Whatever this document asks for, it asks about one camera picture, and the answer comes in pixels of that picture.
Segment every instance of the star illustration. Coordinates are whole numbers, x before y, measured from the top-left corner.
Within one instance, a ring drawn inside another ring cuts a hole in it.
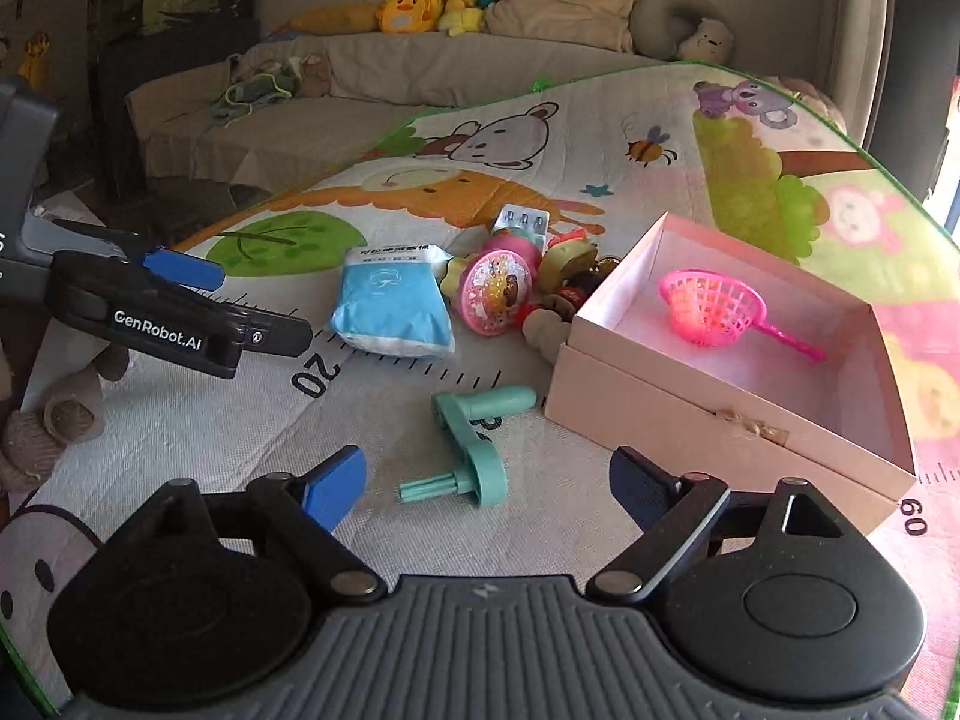
[[[607,197],[613,194],[613,192],[610,191],[609,184],[601,184],[598,187],[587,184],[587,188],[580,190],[580,194],[589,194],[591,197]]]

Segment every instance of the screw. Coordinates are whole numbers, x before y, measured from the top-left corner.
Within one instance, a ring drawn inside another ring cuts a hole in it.
[[[631,571],[603,571],[593,577],[593,584],[607,595],[620,597],[640,591],[643,580]]]
[[[366,571],[342,571],[330,580],[330,586],[338,595],[359,598],[375,591],[380,581]]]

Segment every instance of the play mat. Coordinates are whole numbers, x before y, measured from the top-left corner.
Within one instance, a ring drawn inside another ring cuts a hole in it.
[[[248,353],[233,381],[136,357],[107,388],[104,437],[71,449],[0,533],[0,589],[11,599],[0,623],[51,704],[69,695],[46,645],[51,600],[174,477],[236,490],[356,443],[368,493],[337,536],[391,580],[563,572],[584,581],[637,536],[608,492],[610,452],[539,409],[476,426],[507,460],[505,504],[397,503],[398,483],[449,469],[431,394],[525,384],[543,396],[551,368],[520,333],[481,338],[459,319],[456,355],[445,360],[356,351],[325,329],[349,248],[429,242],[462,255],[506,203],[549,211],[554,232],[586,229],[603,255],[626,253],[662,213],[683,214],[875,304],[922,483],[872,540],[925,603],[928,640],[906,696],[940,713],[960,631],[960,252],[792,98],[696,64],[415,119],[339,175],[190,242],[229,276],[213,298],[307,317],[316,337],[298,360]],[[53,587],[38,581],[39,560]]]

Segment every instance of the pink box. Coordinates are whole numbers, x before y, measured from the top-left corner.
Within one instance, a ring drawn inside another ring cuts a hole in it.
[[[659,279],[680,268],[741,279],[768,322],[824,351],[813,362],[755,330],[702,348],[675,335]],[[664,214],[573,319],[546,416],[608,449],[735,490],[810,480],[870,533],[915,484],[913,448],[872,308],[723,233]]]

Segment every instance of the gray travel pillow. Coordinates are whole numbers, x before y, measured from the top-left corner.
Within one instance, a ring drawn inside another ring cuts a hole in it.
[[[630,13],[634,50],[664,62],[674,59],[701,19],[724,20],[707,0],[637,0]]]

